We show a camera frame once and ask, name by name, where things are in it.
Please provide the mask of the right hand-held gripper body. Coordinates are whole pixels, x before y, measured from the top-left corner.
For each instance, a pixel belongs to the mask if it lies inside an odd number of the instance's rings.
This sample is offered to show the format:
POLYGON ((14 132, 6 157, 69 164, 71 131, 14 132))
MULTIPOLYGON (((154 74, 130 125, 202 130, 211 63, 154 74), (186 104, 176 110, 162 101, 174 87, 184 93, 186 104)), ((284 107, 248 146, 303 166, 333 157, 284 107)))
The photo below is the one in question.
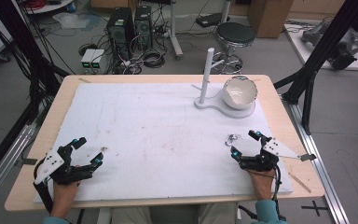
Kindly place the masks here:
POLYGON ((247 147, 247 155, 238 151, 238 164, 242 170, 263 172, 277 169, 280 157, 301 161, 313 161, 316 159, 314 154, 297 154, 276 138, 256 137, 255 141, 260 143, 260 148, 251 152, 247 147))

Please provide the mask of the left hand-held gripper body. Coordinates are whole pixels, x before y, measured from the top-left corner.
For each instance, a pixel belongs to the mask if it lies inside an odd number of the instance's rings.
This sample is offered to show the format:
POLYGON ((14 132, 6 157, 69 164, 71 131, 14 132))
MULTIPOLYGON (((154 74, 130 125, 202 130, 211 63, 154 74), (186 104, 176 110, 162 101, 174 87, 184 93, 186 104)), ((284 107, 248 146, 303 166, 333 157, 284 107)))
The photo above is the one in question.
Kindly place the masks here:
POLYGON ((72 146, 59 147, 50 150, 42 160, 41 165, 36 168, 36 185, 44 182, 51 177, 56 183, 67 185, 77 181, 92 178, 95 171, 95 160, 92 159, 89 164, 76 166, 71 164, 72 151, 76 149, 72 146))

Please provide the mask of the small silver metal clasp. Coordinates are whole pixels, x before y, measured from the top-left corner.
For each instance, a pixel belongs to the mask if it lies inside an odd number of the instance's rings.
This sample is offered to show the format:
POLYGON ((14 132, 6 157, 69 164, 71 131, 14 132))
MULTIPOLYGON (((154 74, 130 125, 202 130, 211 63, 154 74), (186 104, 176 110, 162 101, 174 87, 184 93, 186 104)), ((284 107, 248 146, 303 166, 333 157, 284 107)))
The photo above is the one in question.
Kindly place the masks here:
POLYGON ((236 134, 229 134, 225 140, 225 145, 231 147, 233 142, 236 141, 239 137, 236 134))

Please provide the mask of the person's left hand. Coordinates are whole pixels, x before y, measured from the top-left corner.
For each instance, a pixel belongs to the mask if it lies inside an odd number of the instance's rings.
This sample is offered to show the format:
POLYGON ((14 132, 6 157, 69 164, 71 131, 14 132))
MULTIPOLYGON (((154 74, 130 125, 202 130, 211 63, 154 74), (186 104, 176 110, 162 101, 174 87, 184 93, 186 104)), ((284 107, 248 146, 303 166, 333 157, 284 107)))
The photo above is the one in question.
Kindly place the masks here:
POLYGON ((53 183, 53 206, 49 213, 52 217, 65 219, 71 211, 80 181, 68 185, 53 183))

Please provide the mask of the person's right hand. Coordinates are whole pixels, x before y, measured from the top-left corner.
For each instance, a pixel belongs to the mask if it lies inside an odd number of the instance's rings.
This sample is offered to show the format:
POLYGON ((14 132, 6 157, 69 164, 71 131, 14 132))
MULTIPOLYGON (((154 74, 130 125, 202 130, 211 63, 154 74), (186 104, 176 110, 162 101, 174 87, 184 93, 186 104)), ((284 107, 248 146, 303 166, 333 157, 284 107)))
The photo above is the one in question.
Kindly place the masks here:
POLYGON ((272 182, 275 177, 275 171, 254 171, 248 170, 247 173, 251 177, 255 197, 258 201, 271 199, 272 182))

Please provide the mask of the white eggshell-shaped bowl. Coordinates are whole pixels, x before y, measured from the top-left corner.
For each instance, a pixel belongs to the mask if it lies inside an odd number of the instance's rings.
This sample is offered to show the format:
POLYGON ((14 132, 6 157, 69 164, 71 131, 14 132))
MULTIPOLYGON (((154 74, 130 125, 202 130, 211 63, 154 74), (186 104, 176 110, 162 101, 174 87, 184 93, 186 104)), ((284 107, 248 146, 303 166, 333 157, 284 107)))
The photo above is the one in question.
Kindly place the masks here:
POLYGON ((228 106, 244 110, 255 102, 257 94, 257 87, 251 79, 245 76, 234 76, 224 84, 222 97, 228 106))

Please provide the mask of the white foam mat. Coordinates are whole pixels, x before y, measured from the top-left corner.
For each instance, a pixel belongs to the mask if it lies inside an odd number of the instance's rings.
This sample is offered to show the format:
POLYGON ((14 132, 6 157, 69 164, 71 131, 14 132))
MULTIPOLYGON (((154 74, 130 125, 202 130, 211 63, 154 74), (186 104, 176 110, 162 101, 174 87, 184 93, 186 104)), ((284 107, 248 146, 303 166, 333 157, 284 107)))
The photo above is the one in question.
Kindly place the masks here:
POLYGON ((260 148, 250 130, 270 135, 258 105, 245 119, 194 106, 199 91, 189 83, 82 83, 76 88, 52 147, 85 137, 72 153, 86 165, 101 147, 103 164, 82 182, 81 202, 142 203, 237 201, 253 195, 250 176, 231 158, 229 134, 244 155, 260 148))

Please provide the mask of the person's right leg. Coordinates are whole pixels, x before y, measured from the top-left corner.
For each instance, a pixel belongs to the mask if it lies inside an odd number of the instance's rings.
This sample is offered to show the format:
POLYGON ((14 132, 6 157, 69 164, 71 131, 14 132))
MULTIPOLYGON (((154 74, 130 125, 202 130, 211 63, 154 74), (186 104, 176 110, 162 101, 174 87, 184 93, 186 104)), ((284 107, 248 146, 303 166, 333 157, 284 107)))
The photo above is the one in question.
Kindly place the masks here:
POLYGON ((236 203, 207 203, 200 206, 197 224, 236 224, 236 203))

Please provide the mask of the person's leg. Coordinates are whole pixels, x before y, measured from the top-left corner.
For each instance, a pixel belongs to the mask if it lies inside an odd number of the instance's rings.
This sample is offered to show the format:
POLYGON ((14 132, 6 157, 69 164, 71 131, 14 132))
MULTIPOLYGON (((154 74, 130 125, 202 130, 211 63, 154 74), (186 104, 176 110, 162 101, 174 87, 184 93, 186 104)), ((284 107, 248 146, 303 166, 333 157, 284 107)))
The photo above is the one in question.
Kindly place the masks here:
POLYGON ((236 224, 236 203, 207 203, 200 206, 197 224, 236 224))
POLYGON ((111 224, 152 224, 148 207, 114 208, 111 224))

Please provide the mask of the person's left leg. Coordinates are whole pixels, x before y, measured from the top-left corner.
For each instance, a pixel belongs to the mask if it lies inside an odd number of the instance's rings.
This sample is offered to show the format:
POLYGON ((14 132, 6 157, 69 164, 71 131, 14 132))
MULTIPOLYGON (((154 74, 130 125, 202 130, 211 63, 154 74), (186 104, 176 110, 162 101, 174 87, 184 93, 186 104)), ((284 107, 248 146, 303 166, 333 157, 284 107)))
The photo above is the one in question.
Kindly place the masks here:
POLYGON ((152 224, 148 207, 114 208, 111 224, 152 224))

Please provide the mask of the white jewelry stand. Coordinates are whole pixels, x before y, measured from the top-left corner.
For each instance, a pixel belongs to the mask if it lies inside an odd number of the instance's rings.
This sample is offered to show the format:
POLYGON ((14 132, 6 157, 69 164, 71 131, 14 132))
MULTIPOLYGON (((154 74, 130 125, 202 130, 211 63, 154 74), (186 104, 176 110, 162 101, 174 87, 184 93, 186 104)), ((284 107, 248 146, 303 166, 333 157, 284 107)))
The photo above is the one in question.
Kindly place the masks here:
POLYGON ((208 85, 210 83, 209 77, 211 74, 211 70, 217 66, 217 63, 213 62, 214 56, 214 48, 209 48, 207 50, 206 61, 204 65, 204 74, 201 82, 200 87, 200 96, 195 99, 194 106, 198 109, 215 109, 221 112, 223 115, 233 118, 233 119, 245 119, 250 117, 255 111, 255 102, 247 109, 244 110, 237 110, 230 106, 228 106, 222 97, 223 94, 223 87, 212 97, 207 97, 206 93, 208 90, 208 85))

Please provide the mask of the white power supply unit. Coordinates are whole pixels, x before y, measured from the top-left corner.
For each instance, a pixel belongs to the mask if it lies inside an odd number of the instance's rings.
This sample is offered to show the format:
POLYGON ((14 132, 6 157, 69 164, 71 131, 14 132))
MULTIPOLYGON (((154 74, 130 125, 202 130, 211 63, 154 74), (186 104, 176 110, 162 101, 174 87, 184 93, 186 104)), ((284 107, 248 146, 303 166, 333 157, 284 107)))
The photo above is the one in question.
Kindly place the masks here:
POLYGON ((93 59, 94 52, 94 49, 87 49, 81 59, 81 64, 86 74, 91 72, 91 61, 93 59))
POLYGON ((93 74, 101 74, 106 66, 105 51, 96 49, 90 60, 90 68, 93 74))

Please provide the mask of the white floor platform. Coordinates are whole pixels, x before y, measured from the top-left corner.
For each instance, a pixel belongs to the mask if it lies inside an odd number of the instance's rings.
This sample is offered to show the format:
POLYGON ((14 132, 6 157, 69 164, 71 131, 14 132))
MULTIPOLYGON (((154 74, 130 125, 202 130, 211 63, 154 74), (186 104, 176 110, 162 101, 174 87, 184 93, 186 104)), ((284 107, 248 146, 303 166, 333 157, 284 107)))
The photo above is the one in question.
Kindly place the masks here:
MULTIPOLYGON (((284 28, 286 29, 286 33, 289 36, 292 45, 296 49, 298 57, 302 63, 305 63, 314 50, 314 46, 312 46, 311 43, 304 43, 301 41, 301 36, 304 30, 300 25, 285 24, 284 28)), ((355 61, 345 68, 346 71, 358 71, 358 53, 354 54, 354 58, 355 61)))

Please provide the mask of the black round stool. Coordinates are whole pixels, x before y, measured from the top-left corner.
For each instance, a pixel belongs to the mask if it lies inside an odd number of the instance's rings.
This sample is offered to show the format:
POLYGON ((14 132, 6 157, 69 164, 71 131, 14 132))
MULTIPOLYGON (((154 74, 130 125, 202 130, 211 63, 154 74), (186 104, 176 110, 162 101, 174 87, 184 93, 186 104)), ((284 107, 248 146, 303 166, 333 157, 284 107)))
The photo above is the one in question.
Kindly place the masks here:
POLYGON ((216 36, 224 48, 213 56, 213 62, 217 63, 214 69, 219 74, 240 73, 243 60, 235 54, 235 49, 247 48, 253 44, 255 40, 253 29, 237 22, 224 22, 218 25, 216 36))

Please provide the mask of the brown wooden cabinet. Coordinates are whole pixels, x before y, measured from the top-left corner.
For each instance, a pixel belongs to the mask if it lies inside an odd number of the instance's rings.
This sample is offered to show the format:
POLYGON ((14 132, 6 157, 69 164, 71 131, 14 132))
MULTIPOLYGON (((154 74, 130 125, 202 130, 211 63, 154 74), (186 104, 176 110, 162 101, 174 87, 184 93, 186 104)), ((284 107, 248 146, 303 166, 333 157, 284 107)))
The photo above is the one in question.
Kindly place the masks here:
POLYGON ((252 0, 248 21, 258 38, 278 38, 294 0, 252 0))

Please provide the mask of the black computer tower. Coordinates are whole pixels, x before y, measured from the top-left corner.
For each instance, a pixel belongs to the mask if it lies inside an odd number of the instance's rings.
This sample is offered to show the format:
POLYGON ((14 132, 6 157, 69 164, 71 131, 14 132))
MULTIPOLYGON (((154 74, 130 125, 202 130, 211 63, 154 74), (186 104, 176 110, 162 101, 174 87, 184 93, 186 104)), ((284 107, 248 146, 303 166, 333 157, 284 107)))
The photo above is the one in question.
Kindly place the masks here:
POLYGON ((139 46, 150 49, 153 46, 151 6, 138 6, 135 10, 134 22, 139 46))
POLYGON ((129 7, 116 7, 106 25, 109 39, 123 59, 130 59, 135 38, 132 11, 129 7))

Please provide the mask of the grey robot machine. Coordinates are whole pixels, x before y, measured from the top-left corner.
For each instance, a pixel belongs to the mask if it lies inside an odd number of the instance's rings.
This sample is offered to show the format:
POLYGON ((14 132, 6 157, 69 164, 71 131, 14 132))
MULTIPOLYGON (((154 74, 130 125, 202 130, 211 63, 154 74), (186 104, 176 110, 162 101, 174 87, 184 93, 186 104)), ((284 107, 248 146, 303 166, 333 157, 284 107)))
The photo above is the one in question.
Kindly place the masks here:
MULTIPOLYGON (((323 53, 321 49, 317 49, 317 46, 324 37, 330 24, 330 21, 321 21, 313 28, 304 31, 300 40, 303 43, 311 43, 317 53, 323 53)), ((331 47, 331 50, 325 59, 335 70, 344 70, 357 60, 355 57, 357 52, 358 37, 350 31, 347 31, 342 38, 331 47)))

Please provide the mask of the black flat device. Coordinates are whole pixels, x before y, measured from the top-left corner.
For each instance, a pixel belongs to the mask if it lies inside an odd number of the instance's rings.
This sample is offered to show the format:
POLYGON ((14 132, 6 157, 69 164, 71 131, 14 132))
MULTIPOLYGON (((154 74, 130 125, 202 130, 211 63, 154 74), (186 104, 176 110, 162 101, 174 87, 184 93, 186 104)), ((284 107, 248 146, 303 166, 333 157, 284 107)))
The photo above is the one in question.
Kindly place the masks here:
POLYGON ((196 24, 202 28, 218 25, 222 20, 221 13, 214 13, 207 16, 200 16, 195 19, 196 24))

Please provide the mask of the white desk leg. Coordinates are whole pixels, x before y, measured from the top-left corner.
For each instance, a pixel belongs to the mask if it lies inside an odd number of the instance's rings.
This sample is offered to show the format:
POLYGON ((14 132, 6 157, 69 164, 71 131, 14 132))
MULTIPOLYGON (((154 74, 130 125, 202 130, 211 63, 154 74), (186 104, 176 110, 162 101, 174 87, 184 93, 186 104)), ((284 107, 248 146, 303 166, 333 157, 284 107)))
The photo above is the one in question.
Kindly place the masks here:
POLYGON ((171 22, 171 28, 169 31, 169 37, 172 43, 172 48, 174 51, 174 57, 177 61, 180 61, 183 58, 183 52, 182 52, 182 48, 179 44, 179 41, 177 39, 176 36, 176 11, 175 11, 175 5, 176 5, 176 0, 170 0, 170 22, 171 22))

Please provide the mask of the white round table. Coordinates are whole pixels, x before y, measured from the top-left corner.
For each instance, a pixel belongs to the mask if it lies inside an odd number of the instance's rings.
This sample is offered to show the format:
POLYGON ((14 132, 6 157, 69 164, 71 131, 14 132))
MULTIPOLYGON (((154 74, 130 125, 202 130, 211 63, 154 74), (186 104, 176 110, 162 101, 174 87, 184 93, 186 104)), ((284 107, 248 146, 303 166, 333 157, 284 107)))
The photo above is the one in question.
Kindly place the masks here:
POLYGON ((73 12, 76 9, 76 0, 23 0, 21 7, 31 14, 40 14, 63 8, 73 12))

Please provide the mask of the aluminium floor rail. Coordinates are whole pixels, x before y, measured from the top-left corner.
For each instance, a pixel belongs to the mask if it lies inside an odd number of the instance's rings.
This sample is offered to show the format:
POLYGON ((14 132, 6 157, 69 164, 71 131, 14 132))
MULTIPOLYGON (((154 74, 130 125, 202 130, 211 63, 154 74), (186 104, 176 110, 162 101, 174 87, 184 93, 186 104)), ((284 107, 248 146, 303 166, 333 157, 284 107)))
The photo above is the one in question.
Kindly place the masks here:
POLYGON ((23 128, 14 135, 14 139, 9 141, 7 151, 0 160, 0 186, 7 178, 16 160, 20 157, 20 154, 31 142, 35 131, 35 125, 24 125, 23 128))
POLYGON ((298 105, 291 105, 282 99, 282 104, 285 107, 289 117, 291 118, 296 131, 299 135, 305 150, 309 154, 314 154, 316 158, 311 162, 316 170, 324 186, 324 199, 326 200, 328 211, 330 212, 335 224, 350 224, 344 207, 338 198, 337 192, 334 188, 333 182, 324 166, 323 159, 319 150, 310 134, 307 134, 306 129, 301 124, 302 112, 298 105))

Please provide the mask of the black metal frame stand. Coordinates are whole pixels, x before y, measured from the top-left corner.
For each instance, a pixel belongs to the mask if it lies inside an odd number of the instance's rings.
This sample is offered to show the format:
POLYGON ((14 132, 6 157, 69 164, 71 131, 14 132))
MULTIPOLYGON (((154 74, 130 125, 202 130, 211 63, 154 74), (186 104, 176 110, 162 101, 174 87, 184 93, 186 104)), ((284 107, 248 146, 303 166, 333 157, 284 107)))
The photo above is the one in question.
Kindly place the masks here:
POLYGON ((0 162, 8 152, 8 147, 22 127, 38 116, 37 108, 43 99, 54 97, 61 82, 59 77, 70 76, 52 60, 49 60, 36 44, 30 29, 16 9, 12 0, 0 0, 0 21, 7 29, 13 42, 10 43, 0 30, 0 40, 14 56, 20 70, 30 81, 30 103, 0 144, 0 162))
POLYGON ((305 64, 291 76, 273 84, 275 89, 291 84, 289 90, 282 95, 283 100, 291 105, 297 105, 299 97, 305 94, 301 126, 307 135, 310 135, 310 111, 316 75, 357 19, 358 0, 345 0, 305 64))

